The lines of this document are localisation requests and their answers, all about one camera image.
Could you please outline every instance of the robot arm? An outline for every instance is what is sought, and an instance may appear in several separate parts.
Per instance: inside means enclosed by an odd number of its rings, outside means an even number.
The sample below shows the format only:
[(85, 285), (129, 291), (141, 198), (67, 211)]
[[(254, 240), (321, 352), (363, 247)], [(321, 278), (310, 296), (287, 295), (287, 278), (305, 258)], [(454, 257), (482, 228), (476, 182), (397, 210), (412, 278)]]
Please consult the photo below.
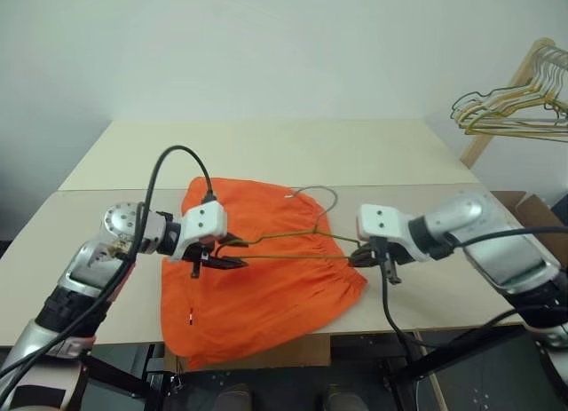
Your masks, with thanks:
[[(422, 217), (392, 207), (362, 205), (357, 215), (359, 238), (382, 238), (388, 243), (390, 268), (394, 261), (428, 261), (461, 247), (469, 262), (518, 310), (540, 349), (552, 382), (566, 397), (568, 391), (568, 277), (555, 257), (531, 234), (476, 238), (522, 227), (486, 194), (461, 193)], [(351, 259), (357, 262), (355, 253)], [(396, 283), (396, 272), (390, 270)]]
[[(3, 368), (55, 339), (101, 295), (121, 267), (122, 259), (134, 239), (136, 208), (137, 204), (125, 202), (108, 209), (99, 234), (85, 242), (75, 253), (43, 309), (20, 335)], [(245, 265), (238, 259), (212, 257), (209, 254), (215, 241), (226, 236), (227, 216), (217, 201), (189, 209), (180, 223), (174, 222), (168, 213), (150, 211), (139, 252), (157, 252), (171, 256), (172, 261), (191, 261), (192, 276), (197, 277), (200, 265), (218, 269)], [(86, 378), (86, 368), (77, 358), (92, 348), (95, 332), (122, 285), (72, 336), (51, 348), (46, 354), (50, 358), (40, 361), (28, 371), (8, 400), (0, 404), (0, 409), (69, 409), (77, 405), (77, 398), (80, 399), (83, 390), (80, 384)], [(10, 382), (12, 375), (13, 372), (8, 373), (0, 380), (0, 392)]]

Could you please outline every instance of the white table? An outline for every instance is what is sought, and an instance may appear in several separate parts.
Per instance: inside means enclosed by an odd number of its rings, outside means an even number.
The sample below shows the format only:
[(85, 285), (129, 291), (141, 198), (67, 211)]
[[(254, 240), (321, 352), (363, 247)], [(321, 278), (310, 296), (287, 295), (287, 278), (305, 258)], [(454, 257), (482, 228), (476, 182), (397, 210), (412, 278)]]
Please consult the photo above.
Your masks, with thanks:
[[(420, 122), (255, 123), (250, 130), (246, 125), (113, 123), (0, 260), (9, 286), (0, 296), (0, 344), (13, 344), (35, 317), (71, 256), (97, 232), (107, 207), (143, 199), (155, 157), (168, 145), (193, 146), (212, 176), (337, 186), (339, 204), (329, 217), (332, 229), (346, 235), (354, 235), (355, 211), (363, 202), (418, 215), (459, 190), (485, 190)], [(200, 172), (187, 155), (172, 159), (161, 173), (153, 209), (179, 217), (186, 186)], [(323, 205), (328, 200), (325, 191), (311, 194)], [(160, 261), (159, 256), (139, 258), (98, 331), (99, 344), (162, 340)], [(377, 271), (360, 271), (369, 281), (363, 297), (320, 332), (391, 331), (379, 303)], [(403, 283), (390, 290), (390, 304), (402, 328), (476, 326), (509, 308), (459, 253), (403, 266), (399, 276)]]

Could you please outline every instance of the hanger hook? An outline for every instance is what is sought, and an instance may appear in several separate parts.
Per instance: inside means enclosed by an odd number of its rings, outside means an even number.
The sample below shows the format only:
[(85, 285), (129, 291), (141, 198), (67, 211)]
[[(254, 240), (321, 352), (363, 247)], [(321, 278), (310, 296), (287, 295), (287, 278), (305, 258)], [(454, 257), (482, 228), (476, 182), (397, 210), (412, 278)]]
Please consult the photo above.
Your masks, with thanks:
[(329, 207), (327, 207), (326, 209), (324, 209), (324, 211), (318, 216), (318, 218), (316, 218), (316, 223), (313, 226), (313, 231), (316, 232), (318, 230), (318, 226), (320, 224), (321, 218), (324, 217), (329, 211), (331, 211), (337, 205), (337, 201), (338, 201), (337, 192), (334, 191), (331, 187), (327, 187), (327, 186), (323, 186), (323, 185), (304, 186), (304, 187), (300, 187), (300, 188), (296, 189), (291, 195), (286, 195), (286, 198), (294, 198), (300, 192), (305, 191), (306, 189), (324, 189), (324, 190), (330, 192), (334, 196), (334, 200), (331, 203), (331, 205)]

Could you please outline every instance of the white wall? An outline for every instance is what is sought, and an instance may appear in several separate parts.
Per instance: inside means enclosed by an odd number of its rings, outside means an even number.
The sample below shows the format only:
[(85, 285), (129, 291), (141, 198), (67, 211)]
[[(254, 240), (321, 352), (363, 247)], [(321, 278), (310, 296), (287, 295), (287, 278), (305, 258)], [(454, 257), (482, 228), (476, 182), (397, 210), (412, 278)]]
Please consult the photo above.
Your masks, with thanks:
[[(424, 117), (460, 152), (452, 101), (507, 83), (538, 37), (568, 48), (567, 2), (0, 0), (0, 238), (111, 119)], [(493, 142), (490, 187), (568, 187), (566, 148)]]

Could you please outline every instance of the orange cloth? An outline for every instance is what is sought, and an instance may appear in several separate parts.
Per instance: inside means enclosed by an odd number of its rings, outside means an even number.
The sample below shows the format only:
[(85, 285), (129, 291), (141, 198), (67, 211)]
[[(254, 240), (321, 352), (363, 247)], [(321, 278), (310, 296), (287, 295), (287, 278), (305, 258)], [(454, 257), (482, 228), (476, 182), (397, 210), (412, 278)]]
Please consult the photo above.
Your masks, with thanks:
[[(311, 229), (323, 209), (310, 196), (248, 180), (214, 178), (228, 214), (229, 232), (254, 240), (265, 233)], [(199, 205), (206, 191), (195, 179), (182, 211)], [(328, 232), (327, 219), (319, 226)], [(264, 240), (249, 249), (226, 247), (220, 255), (341, 255), (332, 238), (303, 235)], [(367, 281), (342, 259), (250, 259), (221, 271), (162, 261), (162, 333), (165, 344), (187, 357), (189, 368), (241, 358), (324, 327), (359, 299)]]

